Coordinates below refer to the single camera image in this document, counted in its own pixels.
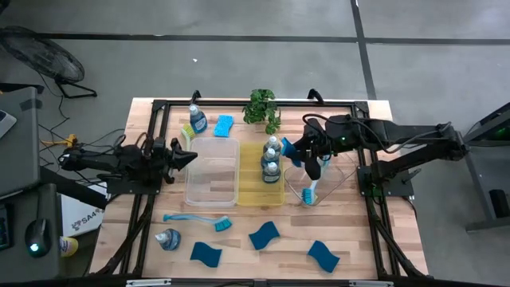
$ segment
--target blue sponge on table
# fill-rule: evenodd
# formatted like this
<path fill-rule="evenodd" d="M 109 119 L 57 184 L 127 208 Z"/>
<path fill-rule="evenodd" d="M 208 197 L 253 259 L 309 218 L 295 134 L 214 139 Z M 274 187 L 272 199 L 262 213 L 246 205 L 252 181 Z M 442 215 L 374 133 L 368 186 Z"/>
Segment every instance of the blue sponge on table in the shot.
<path fill-rule="evenodd" d="M 218 267 L 222 250 L 216 250 L 204 242 L 196 242 L 190 260 L 200 260 L 209 267 Z"/>
<path fill-rule="evenodd" d="M 214 128 L 214 136 L 229 137 L 229 130 L 233 125 L 233 116 L 220 115 Z"/>
<path fill-rule="evenodd" d="M 340 261 L 340 258 L 333 255 L 324 243 L 317 240 L 313 242 L 312 248 L 308 251 L 308 255 L 315 258 L 320 267 L 329 273 L 335 270 L 338 261 Z"/>
<path fill-rule="evenodd" d="M 271 239 L 276 237 L 280 237 L 280 234 L 274 222 L 264 223 L 257 232 L 249 235 L 249 239 L 251 239 L 255 250 L 261 250 L 266 247 Z"/>

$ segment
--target clear plastic container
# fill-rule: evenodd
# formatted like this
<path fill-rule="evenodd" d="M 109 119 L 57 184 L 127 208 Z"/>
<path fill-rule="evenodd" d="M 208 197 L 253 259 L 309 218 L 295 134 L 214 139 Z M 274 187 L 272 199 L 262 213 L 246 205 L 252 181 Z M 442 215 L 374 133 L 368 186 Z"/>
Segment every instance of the clear plastic container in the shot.
<path fill-rule="evenodd" d="M 239 142 L 231 138 L 191 141 L 198 157 L 186 166 L 186 203 L 191 206 L 230 207 L 239 188 Z"/>
<path fill-rule="evenodd" d="M 315 198 L 312 204 L 307 204 L 303 201 L 304 205 L 316 206 L 334 190 L 342 186 L 347 179 L 349 179 L 356 171 L 354 161 L 349 156 L 349 152 L 338 154 L 331 158 L 331 162 L 324 172 L 321 172 L 319 181 L 315 188 Z M 303 167 L 289 167 L 284 173 L 285 182 L 287 182 L 290 189 L 294 194 L 301 198 L 302 190 L 304 188 L 311 188 L 312 180 L 308 177 L 306 170 Z"/>

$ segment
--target green light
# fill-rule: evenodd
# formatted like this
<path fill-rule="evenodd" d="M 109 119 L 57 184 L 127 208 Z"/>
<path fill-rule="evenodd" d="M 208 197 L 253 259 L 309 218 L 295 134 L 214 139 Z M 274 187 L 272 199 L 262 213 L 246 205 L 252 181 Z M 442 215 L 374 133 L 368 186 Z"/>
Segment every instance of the green light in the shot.
<path fill-rule="evenodd" d="M 502 128 L 496 132 L 496 136 L 502 136 L 507 128 Z"/>

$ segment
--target small plant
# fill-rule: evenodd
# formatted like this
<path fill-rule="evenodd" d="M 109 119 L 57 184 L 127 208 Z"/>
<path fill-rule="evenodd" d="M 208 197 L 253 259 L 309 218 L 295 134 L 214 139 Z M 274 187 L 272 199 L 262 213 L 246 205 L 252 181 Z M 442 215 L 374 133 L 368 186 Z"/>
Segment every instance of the small plant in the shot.
<path fill-rule="evenodd" d="M 247 104 L 242 111 L 245 113 L 243 120 L 247 124 L 260 123 L 268 119 L 268 125 L 265 127 L 265 133 L 272 135 L 281 124 L 281 111 L 278 111 L 278 117 L 275 116 L 277 111 L 277 103 L 274 100 L 273 91 L 269 89 L 254 89 L 249 96 L 250 103 Z"/>

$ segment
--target blue scrub sponge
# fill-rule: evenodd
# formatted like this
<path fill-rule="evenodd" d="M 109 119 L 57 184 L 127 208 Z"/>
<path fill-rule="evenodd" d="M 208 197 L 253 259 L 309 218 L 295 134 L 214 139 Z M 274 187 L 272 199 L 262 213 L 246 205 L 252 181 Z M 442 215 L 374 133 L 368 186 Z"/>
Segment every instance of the blue scrub sponge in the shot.
<path fill-rule="evenodd" d="M 233 116 L 220 115 L 214 128 L 214 136 L 229 137 L 229 130 L 233 125 Z"/>
<path fill-rule="evenodd" d="M 313 242 L 312 248 L 308 251 L 308 255 L 315 258 L 320 267 L 329 273 L 335 270 L 338 261 L 340 261 L 340 258 L 333 255 L 324 243 L 317 240 Z"/>
<path fill-rule="evenodd" d="M 292 164 L 295 167 L 301 167 L 301 161 L 297 159 L 292 159 L 292 156 L 297 153 L 296 148 L 290 143 L 287 138 L 283 138 L 281 140 L 283 147 L 281 148 L 281 155 L 286 156 L 291 159 Z"/>
<path fill-rule="evenodd" d="M 255 250 L 261 250 L 268 245 L 271 239 L 277 237 L 280 237 L 280 234 L 274 222 L 264 223 L 257 232 L 249 235 L 249 239 L 251 239 Z"/>
<path fill-rule="evenodd" d="M 200 260 L 209 267 L 218 267 L 222 250 L 211 248 L 204 242 L 196 242 L 190 260 Z"/>

